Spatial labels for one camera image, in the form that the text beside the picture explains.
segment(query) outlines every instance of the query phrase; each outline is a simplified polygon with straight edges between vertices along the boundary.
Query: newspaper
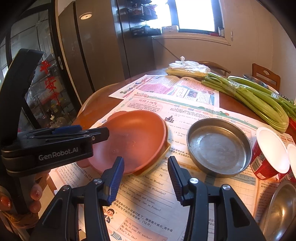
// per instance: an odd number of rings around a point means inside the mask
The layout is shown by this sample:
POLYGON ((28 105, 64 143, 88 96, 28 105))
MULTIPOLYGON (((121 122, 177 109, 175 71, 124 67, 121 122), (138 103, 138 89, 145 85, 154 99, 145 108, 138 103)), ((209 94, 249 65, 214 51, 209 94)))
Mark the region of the newspaper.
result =
POLYGON ((145 75, 142 78, 122 87, 109 95, 118 99, 126 99, 133 90, 166 94, 177 99, 183 98, 219 107, 219 92, 206 87, 200 81, 190 77, 179 79, 173 75, 145 75))
MULTIPOLYGON (((104 210, 111 240, 183 240, 189 208, 182 207, 176 200, 167 169, 167 159, 171 155, 176 157, 181 167, 188 169, 191 176, 202 182, 215 186, 229 184, 255 220, 257 222, 260 220, 262 212, 279 184, 278 177, 261 181, 254 176, 250 167, 231 178, 222 179, 207 175, 190 159, 186 133, 188 128, 200 119, 219 118, 239 127, 253 146, 256 140, 256 129, 260 126, 272 129, 270 126, 204 103, 184 99, 182 102, 177 102, 173 96, 135 90, 129 99, 121 102, 110 113, 98 120, 92 128, 102 125, 114 112, 132 110, 150 110, 166 120, 169 126, 168 140, 171 148, 161 163, 148 174, 142 177, 133 175, 123 177, 116 200, 104 210)), ((295 144, 290 135, 276 133, 285 145, 295 144)), ((76 163, 72 163, 53 169, 50 176, 59 189, 65 184, 72 187, 85 185, 99 177, 99 174, 90 167, 82 169, 76 163)), ((85 231, 82 206, 79 213, 79 227, 85 231)), ((211 241, 214 240, 214 219, 213 204, 210 204, 208 240, 211 241)))

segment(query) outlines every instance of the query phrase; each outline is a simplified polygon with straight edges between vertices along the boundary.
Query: silver bolt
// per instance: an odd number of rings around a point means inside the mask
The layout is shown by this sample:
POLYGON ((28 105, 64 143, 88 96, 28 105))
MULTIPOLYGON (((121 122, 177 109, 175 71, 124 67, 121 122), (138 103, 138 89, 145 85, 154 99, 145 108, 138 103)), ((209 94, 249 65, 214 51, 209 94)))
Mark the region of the silver bolt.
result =
POLYGON ((198 179, 193 177, 193 178, 190 178, 190 182, 193 183, 193 184, 197 184, 198 183, 198 179))
POLYGON ((63 191, 67 191, 67 190, 69 190, 69 188, 70 188, 69 185, 62 186, 62 190, 63 190, 63 191))
POLYGON ((230 190, 230 188, 231 188, 228 184, 224 184, 222 187, 226 191, 230 190))
POLYGON ((102 179, 97 178, 93 182, 94 182, 94 184, 98 185, 98 184, 102 183, 102 181, 103 181, 102 179))

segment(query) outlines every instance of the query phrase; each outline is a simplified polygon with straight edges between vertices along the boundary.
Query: green vegetable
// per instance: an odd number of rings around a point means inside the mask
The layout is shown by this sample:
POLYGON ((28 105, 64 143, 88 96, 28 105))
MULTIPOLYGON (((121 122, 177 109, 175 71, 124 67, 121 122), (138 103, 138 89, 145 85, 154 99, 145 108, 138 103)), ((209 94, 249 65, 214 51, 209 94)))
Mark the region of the green vegetable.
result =
POLYGON ((294 109, 290 102, 279 95, 273 95, 274 92, 252 81, 235 76, 225 79, 217 74, 208 73, 202 84, 243 102, 280 132, 285 132, 288 128, 288 115, 296 117, 296 107, 294 109))

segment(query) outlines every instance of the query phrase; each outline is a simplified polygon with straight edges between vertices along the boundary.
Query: red and white cup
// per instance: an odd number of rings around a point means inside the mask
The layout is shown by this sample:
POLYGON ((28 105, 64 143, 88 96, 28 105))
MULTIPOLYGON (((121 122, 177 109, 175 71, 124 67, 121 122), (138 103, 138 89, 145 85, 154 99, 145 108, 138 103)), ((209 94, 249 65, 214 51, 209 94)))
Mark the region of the red and white cup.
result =
POLYGON ((285 180, 290 180, 294 183, 296 183, 296 178, 294 173, 296 174, 296 146, 293 144, 289 144, 287 147, 288 151, 288 157, 290 162, 290 168, 289 171, 285 174, 279 174, 279 180, 280 182, 285 180))
POLYGON ((251 168, 256 177, 266 180, 287 173, 290 168, 288 153, 278 135, 265 127, 259 127, 256 135, 251 160, 251 168))

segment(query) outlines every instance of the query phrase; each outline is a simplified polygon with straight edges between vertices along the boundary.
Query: round wooden table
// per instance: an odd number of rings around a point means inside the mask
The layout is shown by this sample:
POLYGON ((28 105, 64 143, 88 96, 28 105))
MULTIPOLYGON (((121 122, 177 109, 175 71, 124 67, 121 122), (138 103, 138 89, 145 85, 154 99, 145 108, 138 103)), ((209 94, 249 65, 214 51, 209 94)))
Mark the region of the round wooden table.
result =
MULTIPOLYGON (((123 86, 135 81, 136 79, 144 76, 145 74, 155 74, 162 75, 166 74, 164 69, 153 70, 147 73, 136 75, 132 78, 129 78, 125 81, 122 81, 116 85, 111 85, 110 87, 104 87, 103 91, 98 90, 94 98, 88 103, 84 111, 76 118, 73 125, 81 125, 83 129, 89 129, 97 120, 106 115, 109 111, 111 111, 115 106, 117 106, 122 100, 108 97, 110 94, 119 90, 123 86)), ((219 93, 220 95, 220 108, 225 110, 233 111, 236 113, 240 113, 242 115, 249 116, 253 119, 259 120, 263 123, 263 121, 258 115, 256 115, 253 111, 251 111, 248 107, 238 102, 234 98, 225 95, 223 93, 219 93)), ((294 140, 296 140, 296 131, 288 127, 286 133, 290 134, 294 140)))

